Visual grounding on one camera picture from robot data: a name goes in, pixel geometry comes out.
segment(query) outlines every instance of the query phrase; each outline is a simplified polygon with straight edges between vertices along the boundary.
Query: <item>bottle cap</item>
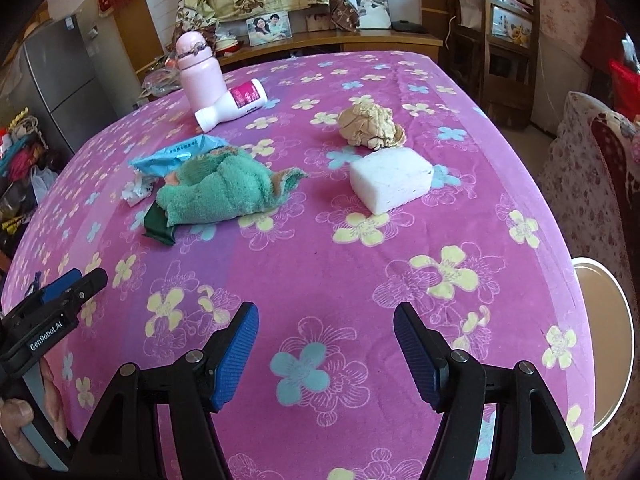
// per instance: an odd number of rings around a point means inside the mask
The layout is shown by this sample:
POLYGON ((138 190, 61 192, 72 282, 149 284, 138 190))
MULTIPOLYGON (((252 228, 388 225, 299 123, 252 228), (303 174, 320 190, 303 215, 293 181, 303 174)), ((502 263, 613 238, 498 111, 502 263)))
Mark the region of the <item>bottle cap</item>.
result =
POLYGON ((184 70, 213 56, 213 51, 204 36, 195 30, 185 32, 175 42, 175 52, 178 55, 178 67, 184 70))
POLYGON ((218 126, 218 123, 220 122, 216 109, 213 106, 198 110, 195 113, 195 116, 196 121, 198 121, 198 126, 200 126, 205 134, 218 126))

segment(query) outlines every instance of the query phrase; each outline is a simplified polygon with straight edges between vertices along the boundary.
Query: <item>pink label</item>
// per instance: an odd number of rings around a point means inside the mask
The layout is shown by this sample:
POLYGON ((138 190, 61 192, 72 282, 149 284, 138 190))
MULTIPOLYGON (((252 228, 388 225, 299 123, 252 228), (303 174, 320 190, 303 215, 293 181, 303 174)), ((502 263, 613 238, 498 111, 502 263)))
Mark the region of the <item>pink label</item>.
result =
POLYGON ((260 99, 258 89, 251 81, 247 81, 246 83, 230 88, 229 91, 231 92, 238 108, 243 108, 249 103, 253 103, 260 99))

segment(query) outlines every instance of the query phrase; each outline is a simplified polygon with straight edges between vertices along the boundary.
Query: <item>green towel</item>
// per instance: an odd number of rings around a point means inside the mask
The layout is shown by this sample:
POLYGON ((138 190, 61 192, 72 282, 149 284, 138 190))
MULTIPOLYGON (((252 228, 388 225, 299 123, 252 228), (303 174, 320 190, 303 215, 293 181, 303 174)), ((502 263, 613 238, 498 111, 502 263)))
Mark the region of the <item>green towel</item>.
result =
POLYGON ((299 168, 274 173, 245 150, 226 146, 181 165, 175 172, 178 185, 162 186, 156 202, 169 227, 221 222, 284 204, 306 176, 299 168))
POLYGON ((172 246, 175 244, 175 227, 167 227, 166 214, 158 205, 158 202, 153 202, 149 211, 146 212, 144 226, 146 229, 145 236, 158 240, 165 245, 172 246))

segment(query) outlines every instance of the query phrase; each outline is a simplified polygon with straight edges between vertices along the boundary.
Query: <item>pink thermos bottle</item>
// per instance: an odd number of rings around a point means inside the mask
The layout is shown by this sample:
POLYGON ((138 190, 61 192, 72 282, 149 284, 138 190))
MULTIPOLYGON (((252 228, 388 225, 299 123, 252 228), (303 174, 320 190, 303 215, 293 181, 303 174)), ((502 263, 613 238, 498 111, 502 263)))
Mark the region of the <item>pink thermos bottle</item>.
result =
POLYGON ((193 112, 213 106, 226 93, 220 64, 204 36, 192 30, 175 43, 180 82, 193 112))

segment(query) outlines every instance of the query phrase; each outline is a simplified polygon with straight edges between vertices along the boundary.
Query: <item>gray handle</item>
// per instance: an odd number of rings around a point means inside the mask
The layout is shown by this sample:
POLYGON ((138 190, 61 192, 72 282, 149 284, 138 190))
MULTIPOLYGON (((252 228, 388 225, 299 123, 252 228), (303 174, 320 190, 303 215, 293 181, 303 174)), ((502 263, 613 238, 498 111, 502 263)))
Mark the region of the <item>gray handle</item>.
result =
MULTIPOLYGON (((31 392, 33 399, 36 401, 40 410, 47 417, 47 420, 51 424, 49 413, 44 406, 44 383, 42 382, 42 374, 40 372, 40 363, 34 364, 27 373, 22 377, 27 388, 31 392)), ((33 424, 29 424, 22 428, 22 433, 27 440, 34 447, 36 452, 42 457, 42 459, 52 468, 54 471, 69 471, 68 467, 59 459, 55 452, 49 447, 49 444, 45 442, 43 437, 38 433, 33 424)), ((65 445, 70 447, 71 444, 68 440, 65 441, 65 445)), ((20 458, 20 455, 14 448, 14 453, 20 458)))

